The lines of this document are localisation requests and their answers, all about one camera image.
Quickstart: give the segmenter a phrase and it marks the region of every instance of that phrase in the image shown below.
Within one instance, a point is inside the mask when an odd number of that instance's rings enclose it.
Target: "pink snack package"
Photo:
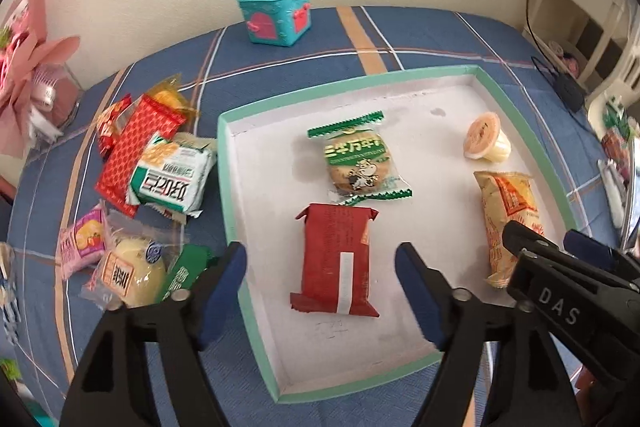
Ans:
[[[62,279],[100,261],[106,251],[106,212],[100,202],[58,236],[56,257],[62,259]]]

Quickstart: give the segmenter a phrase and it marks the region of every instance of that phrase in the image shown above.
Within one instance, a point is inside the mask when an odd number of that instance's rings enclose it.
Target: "pink wrapping paper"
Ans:
[[[15,0],[0,28],[4,28],[9,17],[23,0]],[[27,15],[12,25],[15,36],[6,51],[0,77],[0,154],[21,158],[29,137],[29,112],[32,100],[33,70],[41,64],[62,65],[77,51],[80,37],[68,37],[47,41],[47,17],[45,0],[27,0]],[[71,81],[60,80],[60,99],[50,115],[53,124],[60,125],[68,117],[78,97],[78,88],[70,87]]]

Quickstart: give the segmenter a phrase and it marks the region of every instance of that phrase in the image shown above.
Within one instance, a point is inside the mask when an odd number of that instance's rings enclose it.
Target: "cow cartoon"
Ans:
[[[363,188],[373,187],[374,182],[378,180],[376,172],[378,166],[369,160],[360,160],[356,163],[356,168],[349,172],[348,181],[353,190],[362,190]]]

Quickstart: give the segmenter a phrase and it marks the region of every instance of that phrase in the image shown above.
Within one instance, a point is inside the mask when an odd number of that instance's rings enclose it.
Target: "white tray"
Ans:
[[[380,318],[291,309],[300,291],[309,203],[328,202],[330,179],[312,127],[382,110],[382,134],[413,198],[367,200],[380,211],[370,226],[370,298]],[[511,140],[508,161],[466,159],[471,122],[492,110]],[[228,241],[241,241],[248,271],[239,299],[268,390],[280,403],[361,391],[440,358],[426,341],[394,271],[399,243],[410,241],[452,287],[484,301],[510,298],[485,282],[490,274],[480,189],[473,172],[532,174],[546,236],[560,243],[574,227],[551,163],[502,89],[478,66],[426,68],[311,87],[220,116],[220,190]]]

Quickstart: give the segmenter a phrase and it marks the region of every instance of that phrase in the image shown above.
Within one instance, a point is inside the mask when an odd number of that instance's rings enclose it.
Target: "red snack package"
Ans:
[[[185,121],[186,118],[180,113],[143,94],[138,108],[104,164],[95,184],[98,194],[122,213],[133,217],[138,205],[127,204],[127,186],[145,145],[156,131],[163,138],[171,139]]]
[[[364,206],[311,203],[305,216],[302,293],[290,294],[299,312],[380,317],[369,304],[369,219]]]
[[[119,102],[110,105],[98,117],[95,132],[98,134],[98,152],[102,158],[107,158],[118,138],[113,122],[121,112],[131,105],[131,102],[131,95],[127,94]]]
[[[628,182],[631,162],[629,145],[617,127],[612,127],[602,137],[602,146],[604,147],[604,152],[607,153],[607,157],[611,158],[618,166],[618,172],[625,179],[625,182]]]

